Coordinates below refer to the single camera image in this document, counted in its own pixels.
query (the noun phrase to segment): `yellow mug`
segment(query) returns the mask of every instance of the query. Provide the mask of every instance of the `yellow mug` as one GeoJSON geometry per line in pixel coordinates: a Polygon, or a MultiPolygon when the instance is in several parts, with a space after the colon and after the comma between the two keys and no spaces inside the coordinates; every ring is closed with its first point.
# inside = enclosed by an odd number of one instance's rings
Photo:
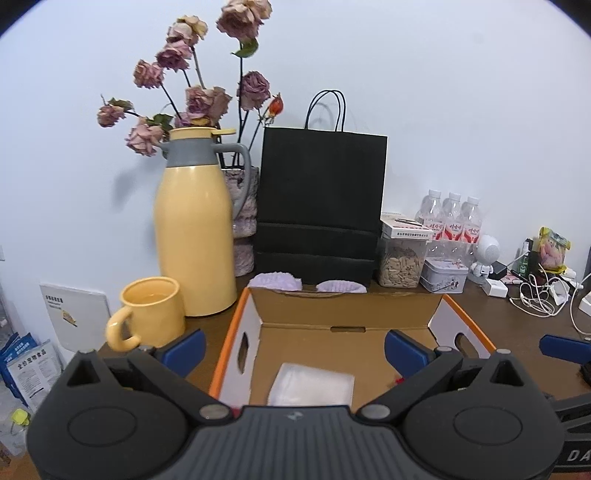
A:
{"type": "Polygon", "coordinates": [[[124,304],[109,319],[105,330],[107,343],[116,352],[127,352],[138,345],[160,347],[185,331],[180,285],[173,278],[149,277],[136,280],[121,292],[124,304]],[[131,337],[122,338],[126,323],[131,337]]]}

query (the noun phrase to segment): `red and white bottle label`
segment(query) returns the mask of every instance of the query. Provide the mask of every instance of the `red and white bottle label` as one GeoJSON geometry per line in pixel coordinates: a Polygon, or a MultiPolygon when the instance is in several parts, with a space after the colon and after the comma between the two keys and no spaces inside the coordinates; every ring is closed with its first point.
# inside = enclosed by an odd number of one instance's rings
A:
{"type": "Polygon", "coordinates": [[[435,240],[441,239],[441,236],[443,235],[443,222],[437,220],[425,220],[424,225],[435,232],[435,240]]]}
{"type": "Polygon", "coordinates": [[[443,229],[444,240],[460,240],[462,238],[463,225],[456,220],[450,220],[443,229]]]}
{"type": "Polygon", "coordinates": [[[475,223],[467,223],[464,225],[464,232],[462,233],[462,241],[469,244],[478,243],[480,237],[480,226],[475,223]]]}

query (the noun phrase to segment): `brown table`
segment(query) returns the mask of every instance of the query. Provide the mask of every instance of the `brown table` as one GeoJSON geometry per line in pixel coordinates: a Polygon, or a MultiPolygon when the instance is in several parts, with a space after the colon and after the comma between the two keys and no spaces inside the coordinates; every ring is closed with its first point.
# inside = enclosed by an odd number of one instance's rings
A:
{"type": "MultiPolygon", "coordinates": [[[[247,284],[249,277],[237,279],[239,291],[247,284]]],[[[370,291],[392,291],[372,285],[370,291]]],[[[498,348],[508,348],[525,365],[540,388],[557,398],[566,398],[591,392],[591,388],[578,374],[579,367],[568,362],[544,357],[538,342],[546,333],[578,338],[570,321],[568,306],[557,317],[539,319],[529,316],[512,306],[508,300],[487,297],[480,287],[467,281],[464,292],[454,299],[480,326],[498,348]]],[[[235,307],[209,317],[187,319],[190,330],[201,328],[207,339],[204,360],[187,377],[187,380],[203,391],[209,389],[217,358],[228,331],[235,307]]],[[[579,328],[591,331],[591,318],[580,312],[576,306],[573,313],[579,328]]],[[[114,353],[104,346],[101,355],[114,353]]],[[[24,460],[14,476],[15,480],[36,480],[32,476],[31,462],[24,460]]],[[[553,478],[569,478],[571,475],[553,475],[553,478]]]]}

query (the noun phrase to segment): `white charger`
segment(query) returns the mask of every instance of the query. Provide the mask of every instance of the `white charger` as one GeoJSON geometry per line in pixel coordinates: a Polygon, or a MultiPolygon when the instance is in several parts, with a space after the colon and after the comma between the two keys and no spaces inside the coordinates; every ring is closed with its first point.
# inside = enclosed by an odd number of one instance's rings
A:
{"type": "Polygon", "coordinates": [[[489,297],[499,297],[500,299],[504,299],[509,293],[507,285],[500,280],[491,280],[490,278],[484,281],[482,289],[489,297]]]}

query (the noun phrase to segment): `white wall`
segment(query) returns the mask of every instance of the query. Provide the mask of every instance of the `white wall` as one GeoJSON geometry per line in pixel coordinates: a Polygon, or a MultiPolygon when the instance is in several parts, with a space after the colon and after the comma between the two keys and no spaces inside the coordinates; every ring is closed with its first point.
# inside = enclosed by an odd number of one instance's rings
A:
{"type": "MultiPolygon", "coordinates": [[[[236,42],[215,29],[220,6],[45,0],[0,38],[0,283],[22,330],[54,337],[40,281],[102,290],[115,310],[126,283],[158,273],[151,207],[164,162],[125,147],[132,119],[98,127],[99,94],[159,111],[164,95],[137,89],[132,70],[182,14],[209,24],[199,45],[204,78],[232,93],[236,42]]],[[[246,68],[281,91],[278,125],[302,125],[314,93],[340,88],[347,129],[389,137],[386,210],[413,214],[428,188],[478,196],[502,260],[548,225],[572,240],[567,262],[582,271],[591,40],[565,15],[545,0],[273,6],[246,68]]],[[[182,77],[165,84],[182,103],[182,77]]],[[[226,127],[236,123],[230,107],[226,127]]]]}

